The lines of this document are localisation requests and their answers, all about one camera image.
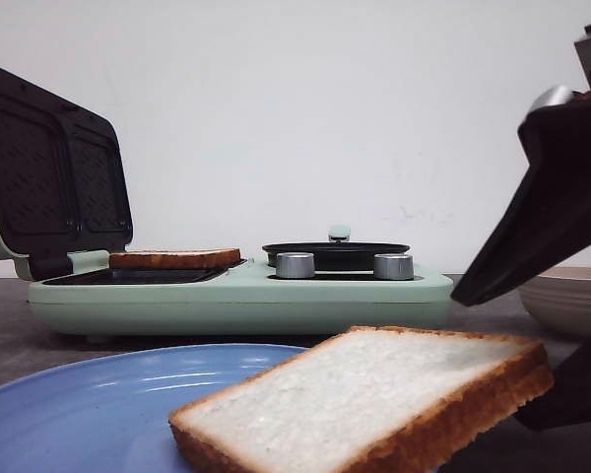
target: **open lid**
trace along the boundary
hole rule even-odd
[[[132,238],[111,124],[0,69],[0,257],[35,280],[73,272],[69,252],[123,250]]]

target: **bread crust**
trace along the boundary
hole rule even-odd
[[[223,268],[237,261],[240,261],[238,248],[124,251],[109,254],[110,268],[209,269]]]
[[[554,383],[548,357],[542,343],[534,339],[511,335],[478,332],[452,332],[407,327],[363,327],[356,330],[388,330],[430,333],[438,336],[480,338],[509,341],[524,348],[518,354],[501,362],[485,374],[466,385],[448,392],[413,420],[371,444],[340,466],[334,473],[425,473],[447,461],[458,449],[466,446],[478,432],[485,431],[499,420],[509,416],[528,400],[543,394]],[[168,416],[173,436],[181,454],[198,472],[269,473],[249,458],[234,458],[226,445],[216,439],[205,439],[196,432],[183,430],[176,421],[186,409],[208,402],[239,384],[271,372],[300,357],[322,349],[335,338],[331,337],[315,347],[293,355],[244,381],[213,392],[203,398],[178,407]]]

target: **silver knob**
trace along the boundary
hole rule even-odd
[[[374,255],[374,277],[388,281],[414,279],[414,261],[411,254],[384,253]]]
[[[306,279],[315,276],[313,253],[278,253],[276,276],[283,279]]]

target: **white wall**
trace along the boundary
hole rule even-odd
[[[0,66],[114,124],[133,249],[346,223],[462,272],[526,169],[531,101],[586,87],[588,23],[591,0],[0,0]]]

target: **blue plate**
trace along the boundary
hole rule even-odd
[[[23,377],[0,387],[0,473],[189,473],[168,411],[301,350],[165,348]]]

